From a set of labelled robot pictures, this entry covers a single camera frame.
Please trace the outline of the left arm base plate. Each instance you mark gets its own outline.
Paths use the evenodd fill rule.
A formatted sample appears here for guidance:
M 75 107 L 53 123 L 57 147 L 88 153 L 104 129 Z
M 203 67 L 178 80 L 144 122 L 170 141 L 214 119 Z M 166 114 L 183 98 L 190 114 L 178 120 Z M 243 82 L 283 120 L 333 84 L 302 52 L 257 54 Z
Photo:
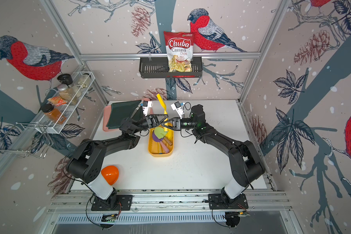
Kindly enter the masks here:
M 95 197 L 91 211 L 129 211 L 132 200 L 132 195 L 111 195 L 107 200 Z

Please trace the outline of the yellow plastic storage box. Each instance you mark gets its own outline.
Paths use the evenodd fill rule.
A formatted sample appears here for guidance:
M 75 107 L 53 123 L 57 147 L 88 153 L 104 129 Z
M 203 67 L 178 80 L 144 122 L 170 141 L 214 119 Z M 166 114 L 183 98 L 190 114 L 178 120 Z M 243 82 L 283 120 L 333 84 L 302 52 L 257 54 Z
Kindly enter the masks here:
M 153 157 L 169 157 L 174 149 L 174 131 L 160 133 L 159 127 L 150 129 L 148 152 Z

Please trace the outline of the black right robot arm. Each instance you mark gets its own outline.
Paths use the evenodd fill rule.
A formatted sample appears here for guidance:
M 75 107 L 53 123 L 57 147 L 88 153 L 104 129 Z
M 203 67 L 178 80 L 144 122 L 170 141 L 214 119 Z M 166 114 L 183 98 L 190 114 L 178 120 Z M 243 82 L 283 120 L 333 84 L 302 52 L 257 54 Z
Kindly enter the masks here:
M 233 202 L 254 180 L 266 172 L 264 162 L 253 143 L 249 140 L 234 140 L 218 132 L 206 122 L 205 112 L 200 104 L 191 107 L 189 118 L 171 118 L 161 125 L 174 131 L 191 129 L 196 142 L 211 145 L 229 158 L 233 178 L 221 190 L 221 198 L 226 204 Z

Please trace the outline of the yellow shovel blue-tipped handle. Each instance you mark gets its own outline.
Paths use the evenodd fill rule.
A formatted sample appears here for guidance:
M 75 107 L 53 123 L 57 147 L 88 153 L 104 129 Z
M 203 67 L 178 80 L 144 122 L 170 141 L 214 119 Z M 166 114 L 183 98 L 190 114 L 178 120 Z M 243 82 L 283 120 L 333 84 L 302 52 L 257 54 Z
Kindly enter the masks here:
M 166 104 L 164 103 L 163 98 L 161 97 L 160 94 L 157 94 L 157 98 L 158 98 L 158 101 L 160 102 L 162 108 L 164 109 L 164 114 L 167 115 L 167 114 L 168 114 L 168 113 L 167 113 L 167 107 L 166 107 Z

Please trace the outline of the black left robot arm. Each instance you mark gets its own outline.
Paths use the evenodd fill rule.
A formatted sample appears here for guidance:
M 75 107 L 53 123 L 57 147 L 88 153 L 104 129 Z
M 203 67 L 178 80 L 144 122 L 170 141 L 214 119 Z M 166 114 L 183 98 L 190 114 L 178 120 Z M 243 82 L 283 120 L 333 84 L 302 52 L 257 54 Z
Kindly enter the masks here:
M 104 158 L 119 151 L 135 148 L 140 140 L 137 132 L 158 127 L 167 118 L 167 114 L 152 114 L 138 121 L 126 118 L 120 126 L 121 135 L 118 137 L 81 143 L 66 166 L 66 171 L 81 179 L 98 198 L 108 200 L 114 188 L 101 174 Z

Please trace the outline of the green shovel wooden handle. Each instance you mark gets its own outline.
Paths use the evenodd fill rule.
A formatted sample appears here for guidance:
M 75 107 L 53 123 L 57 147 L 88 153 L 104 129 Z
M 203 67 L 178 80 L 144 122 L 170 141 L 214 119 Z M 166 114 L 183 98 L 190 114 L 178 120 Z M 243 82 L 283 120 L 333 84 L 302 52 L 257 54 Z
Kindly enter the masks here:
M 173 143 L 166 137 L 167 132 L 163 127 L 156 127 L 154 129 L 154 134 L 159 140 L 166 142 L 170 146 L 173 145 Z

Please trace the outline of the purple shovel pink handle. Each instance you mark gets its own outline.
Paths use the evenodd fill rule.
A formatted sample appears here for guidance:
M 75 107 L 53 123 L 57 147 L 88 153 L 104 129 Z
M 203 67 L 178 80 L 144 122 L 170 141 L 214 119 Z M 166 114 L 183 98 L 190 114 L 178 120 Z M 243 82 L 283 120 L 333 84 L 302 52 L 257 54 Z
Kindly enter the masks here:
M 165 145 L 165 143 L 163 142 L 163 138 L 159 139 L 155 132 L 153 131 L 152 133 L 152 139 L 157 142 L 159 144 L 159 154 L 162 154 L 163 152 L 165 154 L 169 153 L 170 150 L 168 149 L 168 147 Z

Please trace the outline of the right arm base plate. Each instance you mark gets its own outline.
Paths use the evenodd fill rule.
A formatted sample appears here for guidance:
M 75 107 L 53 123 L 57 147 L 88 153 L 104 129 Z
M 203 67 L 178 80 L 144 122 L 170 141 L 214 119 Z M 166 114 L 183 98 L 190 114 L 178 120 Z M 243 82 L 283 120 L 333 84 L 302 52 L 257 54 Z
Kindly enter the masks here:
M 249 208 L 245 194 L 240 194 L 234 199 L 230 199 L 227 195 L 223 194 L 209 194 L 208 204 L 211 210 L 246 210 Z

